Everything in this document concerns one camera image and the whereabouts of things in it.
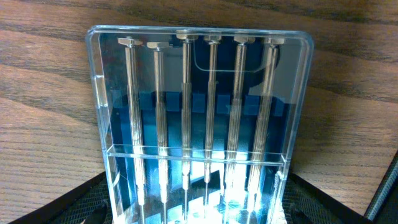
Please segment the clear blue precision screwdriver case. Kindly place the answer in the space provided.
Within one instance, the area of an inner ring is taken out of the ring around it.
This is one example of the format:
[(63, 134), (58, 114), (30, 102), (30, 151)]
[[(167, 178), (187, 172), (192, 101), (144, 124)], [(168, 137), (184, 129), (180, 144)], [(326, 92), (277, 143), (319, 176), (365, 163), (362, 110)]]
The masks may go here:
[(132, 148), (125, 45), (118, 38), (142, 41), (136, 47), (139, 107), (143, 145), (157, 147), (155, 118), (154, 51), (148, 42), (168, 42), (164, 49), (164, 90), (167, 115), (166, 148), (182, 148), (182, 41), (177, 34), (197, 35), (191, 52), (192, 138), (191, 149), (205, 149), (206, 107), (210, 46), (205, 36), (220, 35), (216, 63), (216, 95), (213, 151), (227, 151), (229, 116), (233, 100), (237, 42), (234, 36), (254, 37), (247, 44), (238, 151), (253, 152), (259, 113), (265, 58), (264, 39), (282, 38), (272, 90), (272, 104), (264, 153), (283, 153), (291, 163), (308, 74), (313, 39), (302, 31), (222, 29), (204, 27), (94, 26), (85, 42), (95, 97), (101, 151), (112, 147)]

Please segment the precision screwdriver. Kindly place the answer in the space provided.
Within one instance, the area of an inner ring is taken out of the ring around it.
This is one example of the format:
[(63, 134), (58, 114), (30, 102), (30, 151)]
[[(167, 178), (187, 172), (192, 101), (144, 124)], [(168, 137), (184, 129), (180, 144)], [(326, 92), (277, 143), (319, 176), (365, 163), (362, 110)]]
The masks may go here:
[[(267, 128), (269, 123), (269, 116), (272, 104), (272, 90), (275, 76), (275, 68), (277, 66), (277, 59), (279, 56), (279, 47), (285, 42), (282, 38), (264, 39), (264, 55), (266, 56), (264, 62), (263, 84), (261, 89), (261, 99), (259, 104), (259, 113), (256, 121), (256, 129), (254, 133), (253, 154), (251, 161), (262, 162), (264, 160), (264, 152), (266, 150)], [(256, 215), (254, 209), (256, 202), (261, 201), (262, 188), (265, 180), (266, 168), (261, 165), (252, 165), (249, 171), (248, 180), (248, 197), (247, 207), (248, 212), (246, 222), (254, 223)]]
[[(118, 38), (118, 43), (125, 45), (126, 71), (127, 71), (127, 99), (129, 105), (131, 142), (133, 153), (143, 154), (142, 119), (139, 107), (139, 86), (137, 81), (136, 47), (142, 45), (142, 41), (132, 37)], [(140, 210), (140, 223), (145, 223), (145, 166), (142, 158), (134, 159), (134, 173), (137, 192), (137, 202)]]
[(190, 187), (192, 138), (192, 83), (191, 83), (191, 52), (192, 44), (198, 38), (197, 35), (177, 34), (182, 41), (182, 189), (184, 190), (183, 220), (188, 223), (188, 190)]
[(233, 100), (229, 116), (228, 143), (226, 151), (226, 159), (231, 161), (231, 163), (226, 164), (224, 170), (225, 188), (223, 198), (225, 202), (225, 213), (223, 223), (228, 223), (229, 202), (231, 200), (233, 175), (236, 167), (234, 161), (238, 151), (247, 44), (253, 43), (255, 38), (237, 35), (234, 36), (234, 41), (237, 42), (237, 46), (234, 66)]
[(206, 136), (205, 136), (205, 196), (204, 196), (204, 218), (208, 217), (208, 184), (211, 180), (211, 158), (213, 152), (213, 135), (214, 135), (214, 116), (215, 116), (215, 95), (216, 95), (216, 63), (218, 54), (218, 44), (221, 41), (220, 35), (205, 36), (204, 40), (210, 46), (210, 62), (209, 62), (209, 78), (208, 78), (208, 94), (206, 107)]
[[(148, 42), (147, 47), (154, 51), (154, 78), (155, 78), (155, 118), (157, 130), (158, 155), (166, 156), (167, 115), (165, 109), (164, 90), (164, 49), (169, 47), (168, 42)], [(166, 159), (158, 160), (160, 201), (162, 202), (161, 223), (167, 223), (167, 196), (169, 185), (169, 167)]]

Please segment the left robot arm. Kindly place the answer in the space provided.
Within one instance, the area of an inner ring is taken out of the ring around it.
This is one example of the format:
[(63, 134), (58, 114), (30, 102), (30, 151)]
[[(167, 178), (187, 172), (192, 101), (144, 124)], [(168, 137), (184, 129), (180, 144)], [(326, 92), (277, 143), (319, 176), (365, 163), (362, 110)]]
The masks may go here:
[(105, 172), (19, 223), (396, 223), (397, 161), (364, 215), (288, 172), (283, 153), (116, 146)]

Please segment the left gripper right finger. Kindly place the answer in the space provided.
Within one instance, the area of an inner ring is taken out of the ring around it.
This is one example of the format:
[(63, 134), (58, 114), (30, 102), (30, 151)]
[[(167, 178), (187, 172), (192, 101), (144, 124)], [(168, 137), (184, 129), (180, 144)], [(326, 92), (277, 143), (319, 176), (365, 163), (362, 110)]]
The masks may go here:
[(288, 224), (370, 223), (296, 174), (287, 177), (282, 208)]

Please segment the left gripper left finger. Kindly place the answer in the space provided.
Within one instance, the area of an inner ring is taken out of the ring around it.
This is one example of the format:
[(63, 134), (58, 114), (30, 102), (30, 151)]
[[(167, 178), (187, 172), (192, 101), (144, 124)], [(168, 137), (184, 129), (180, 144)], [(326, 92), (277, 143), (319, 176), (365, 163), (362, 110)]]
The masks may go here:
[(78, 199), (83, 198), (84, 194), (87, 194), (93, 187), (97, 186), (102, 180), (106, 178), (105, 172), (102, 172), (92, 179), (84, 182), (78, 187), (72, 189), (61, 197), (53, 200), (52, 202), (44, 205), (43, 207), (34, 210), (9, 224), (20, 224), (20, 223), (45, 223), (52, 221), (59, 216), (66, 209), (70, 208)]

